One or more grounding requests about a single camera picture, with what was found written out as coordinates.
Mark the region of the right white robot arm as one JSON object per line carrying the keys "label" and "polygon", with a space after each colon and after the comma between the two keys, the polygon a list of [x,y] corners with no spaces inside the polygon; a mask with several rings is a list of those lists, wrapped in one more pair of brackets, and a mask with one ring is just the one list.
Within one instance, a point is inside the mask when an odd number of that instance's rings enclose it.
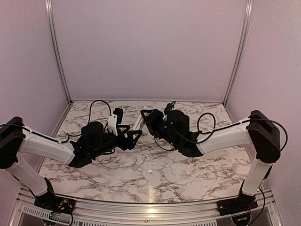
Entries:
{"label": "right white robot arm", "polygon": [[251,204],[251,198],[281,155],[279,129],[258,110],[239,122],[207,133],[190,131],[189,116],[179,110],[161,112],[158,109],[144,109],[141,115],[154,138],[165,140],[189,158],[232,146],[252,145],[256,156],[238,197],[233,200],[233,207],[238,211]]}

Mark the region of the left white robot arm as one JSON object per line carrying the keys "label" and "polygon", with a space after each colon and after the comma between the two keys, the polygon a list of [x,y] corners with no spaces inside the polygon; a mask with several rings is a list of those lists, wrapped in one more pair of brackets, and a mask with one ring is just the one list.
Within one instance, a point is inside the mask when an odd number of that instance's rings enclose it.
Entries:
{"label": "left white robot arm", "polygon": [[106,134],[103,124],[93,121],[81,129],[76,142],[61,141],[32,130],[23,124],[22,118],[14,117],[0,127],[0,168],[27,186],[48,209],[54,210],[60,202],[51,183],[39,175],[21,153],[82,168],[115,148],[124,151],[133,149],[143,133],[141,129],[131,129],[129,125],[109,124],[108,128],[110,132]]}

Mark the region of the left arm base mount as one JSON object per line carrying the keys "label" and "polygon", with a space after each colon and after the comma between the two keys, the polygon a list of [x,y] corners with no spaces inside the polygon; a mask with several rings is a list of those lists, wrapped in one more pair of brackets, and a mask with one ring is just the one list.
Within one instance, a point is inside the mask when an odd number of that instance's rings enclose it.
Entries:
{"label": "left arm base mount", "polygon": [[72,214],[75,207],[75,200],[70,198],[55,197],[37,197],[34,205],[52,211],[52,213]]}

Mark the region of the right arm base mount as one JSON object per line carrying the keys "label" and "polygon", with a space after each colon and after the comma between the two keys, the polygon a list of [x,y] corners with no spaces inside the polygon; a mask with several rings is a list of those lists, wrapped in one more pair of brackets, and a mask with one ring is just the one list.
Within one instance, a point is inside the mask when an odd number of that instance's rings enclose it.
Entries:
{"label": "right arm base mount", "polygon": [[225,216],[255,209],[258,204],[255,196],[242,194],[236,198],[218,201],[217,206],[220,216]]}

